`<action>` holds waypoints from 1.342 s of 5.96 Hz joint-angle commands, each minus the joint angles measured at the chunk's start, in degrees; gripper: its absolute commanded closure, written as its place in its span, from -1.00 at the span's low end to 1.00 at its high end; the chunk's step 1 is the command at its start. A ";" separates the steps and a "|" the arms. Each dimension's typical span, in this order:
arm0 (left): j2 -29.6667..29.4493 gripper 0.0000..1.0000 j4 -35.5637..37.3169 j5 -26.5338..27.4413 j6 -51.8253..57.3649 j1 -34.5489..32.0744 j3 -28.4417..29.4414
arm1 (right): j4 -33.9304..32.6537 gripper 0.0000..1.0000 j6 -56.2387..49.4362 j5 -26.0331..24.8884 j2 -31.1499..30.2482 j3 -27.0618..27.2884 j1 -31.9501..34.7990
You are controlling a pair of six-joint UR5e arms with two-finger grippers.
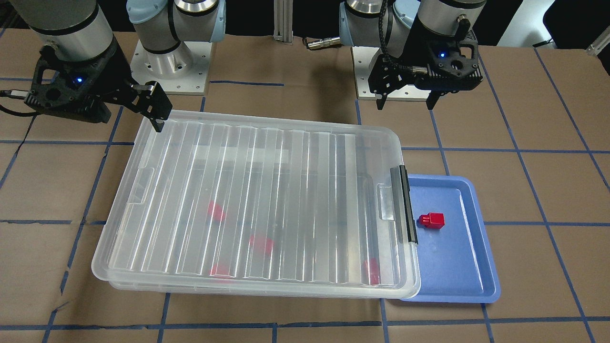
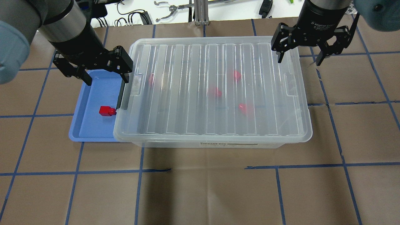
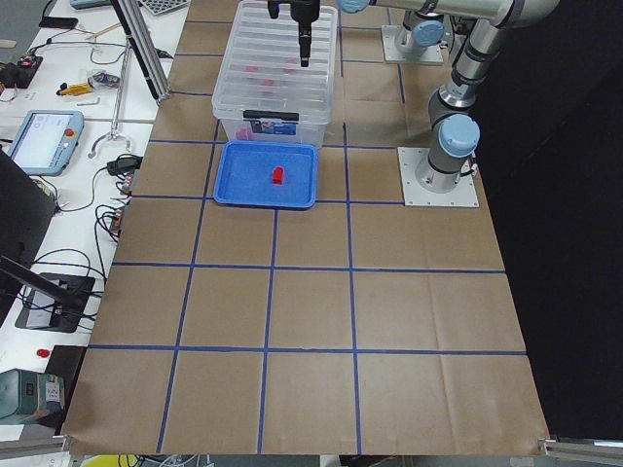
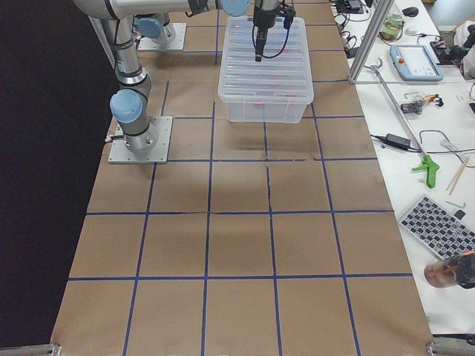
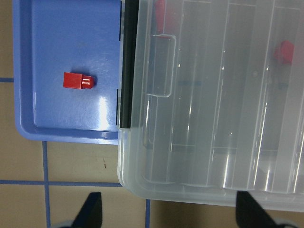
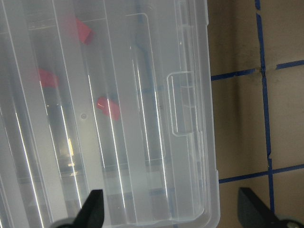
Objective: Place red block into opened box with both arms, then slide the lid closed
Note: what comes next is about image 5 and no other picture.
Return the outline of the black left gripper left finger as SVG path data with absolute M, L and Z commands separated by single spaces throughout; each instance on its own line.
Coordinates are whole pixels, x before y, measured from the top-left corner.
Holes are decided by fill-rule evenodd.
M 74 219 L 72 228 L 101 228 L 103 222 L 101 192 L 91 192 Z

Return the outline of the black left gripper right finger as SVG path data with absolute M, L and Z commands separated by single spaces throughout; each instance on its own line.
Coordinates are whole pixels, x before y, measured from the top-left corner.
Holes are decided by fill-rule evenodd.
M 276 222 L 247 191 L 236 196 L 236 222 L 239 228 L 277 228 Z

